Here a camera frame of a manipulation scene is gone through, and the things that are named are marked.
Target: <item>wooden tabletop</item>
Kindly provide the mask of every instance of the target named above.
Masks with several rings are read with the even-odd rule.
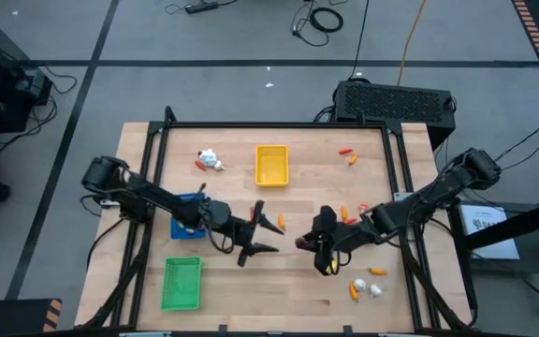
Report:
[[[125,124],[117,156],[138,172],[147,124]],[[428,133],[424,125],[403,125],[403,136],[415,189],[436,176]],[[402,187],[396,142],[391,139]],[[255,146],[284,144],[289,150],[290,182],[284,188],[262,189],[255,185]],[[148,179],[153,177],[156,147]],[[211,148],[226,166],[225,171],[202,171],[194,165],[197,152]],[[341,148],[354,148],[358,161],[348,166],[338,155]],[[174,194],[196,192],[207,183],[206,194],[227,202],[234,215],[247,218],[258,199],[264,212],[277,223],[284,215],[284,236],[259,228],[254,242],[280,249],[249,257],[244,268],[237,265],[238,252],[216,251],[209,240],[171,240],[170,214],[155,213],[153,240],[142,292],[139,330],[217,330],[227,324],[233,331],[413,331],[401,253],[387,244],[369,244],[353,253],[349,266],[337,276],[322,276],[313,267],[313,254],[295,247],[295,238],[311,229],[322,205],[339,210],[346,205],[354,214],[357,205],[370,207],[392,199],[379,130],[362,129],[220,129],[174,128],[169,132],[161,186]],[[447,223],[443,213],[436,217]],[[98,234],[118,218],[118,211],[105,211]],[[76,324],[96,312],[118,281],[127,226],[112,231],[95,249],[82,291]],[[457,315],[469,322],[471,315],[452,239],[436,226],[427,225],[426,250],[433,283]],[[201,304],[192,312],[160,309],[164,266],[170,256],[201,256],[203,261]],[[368,268],[388,271],[374,276]],[[377,284],[379,298],[360,294],[350,299],[348,284],[362,278]],[[424,326],[430,324],[425,295],[417,284]],[[122,322],[127,322],[133,287],[126,291]]]

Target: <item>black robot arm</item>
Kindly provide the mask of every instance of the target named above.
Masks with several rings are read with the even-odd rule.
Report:
[[[314,265],[324,275],[338,273],[334,254],[349,254],[358,247],[381,244],[405,231],[409,224],[426,223],[436,209],[449,203],[465,188],[487,189],[498,182],[501,169],[484,151],[470,149],[443,168],[433,183],[400,201],[379,204],[363,214],[357,225],[338,222],[336,213],[323,206],[313,219],[312,230],[299,237],[300,249],[315,253]]]
[[[241,246],[239,265],[244,266],[246,258],[256,253],[278,252],[277,248],[263,243],[252,243],[256,225],[274,231],[283,232],[273,225],[262,213],[263,201],[255,204],[251,220],[232,216],[228,204],[218,200],[184,201],[167,190],[149,183],[137,173],[130,171],[121,159],[101,156],[93,159],[91,166],[82,178],[82,185],[98,198],[107,198],[120,203],[120,214],[131,221],[145,223],[151,220],[151,207],[154,205],[172,214],[185,227],[192,230],[207,230],[223,234],[231,239],[230,247],[218,246],[211,233],[213,246],[219,251],[230,254],[234,246]],[[205,188],[202,184],[198,193]]]

